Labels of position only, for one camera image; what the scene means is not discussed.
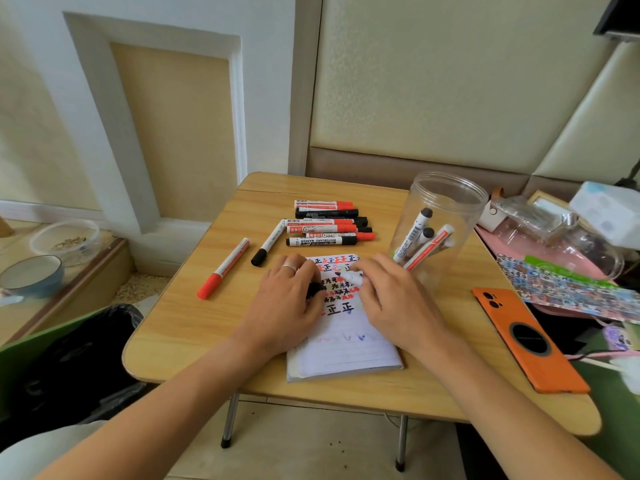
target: metal table leg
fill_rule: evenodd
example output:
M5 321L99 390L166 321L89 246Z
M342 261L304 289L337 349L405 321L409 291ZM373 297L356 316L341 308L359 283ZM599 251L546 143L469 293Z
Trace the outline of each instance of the metal table leg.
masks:
M234 431L234 420L236 419L236 410L238 409L238 399L240 393L235 392L229 401L229 410L227 411L227 422L225 423L225 432L222 434L222 442L220 447L229 448L231 446L231 433Z
M400 437L398 439L398 456L396 458L396 470L404 472L404 453L406 451L406 428L409 416L403 414L400 417Z

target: orange phone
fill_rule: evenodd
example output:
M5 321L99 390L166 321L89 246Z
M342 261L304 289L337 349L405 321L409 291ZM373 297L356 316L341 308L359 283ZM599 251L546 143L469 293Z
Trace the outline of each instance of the orange phone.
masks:
M586 394L591 390L515 291L501 288L472 291L533 389L546 394Z

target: beige wall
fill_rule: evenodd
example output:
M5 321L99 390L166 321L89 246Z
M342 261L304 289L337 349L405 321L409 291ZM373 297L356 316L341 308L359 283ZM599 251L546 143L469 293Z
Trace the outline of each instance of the beige wall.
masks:
M71 138L1 0L0 200L100 209Z
M111 44L162 217L212 221L236 190L228 61Z
M640 144L640 52L608 63L610 1L324 0L310 144L613 183Z

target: clear plastic jar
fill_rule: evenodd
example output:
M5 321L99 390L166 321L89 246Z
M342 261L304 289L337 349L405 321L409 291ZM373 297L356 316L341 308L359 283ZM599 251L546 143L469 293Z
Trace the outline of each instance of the clear plastic jar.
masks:
M404 202L389 254L428 289L436 288L488 200L487 192L466 178L441 172L418 174Z

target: ring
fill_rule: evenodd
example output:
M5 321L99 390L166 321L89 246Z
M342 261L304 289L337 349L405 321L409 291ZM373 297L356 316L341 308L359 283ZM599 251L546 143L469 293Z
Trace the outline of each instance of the ring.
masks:
M296 274L298 272L298 268L293 266L292 264L283 264L281 267L288 267L290 269L293 269L293 274Z

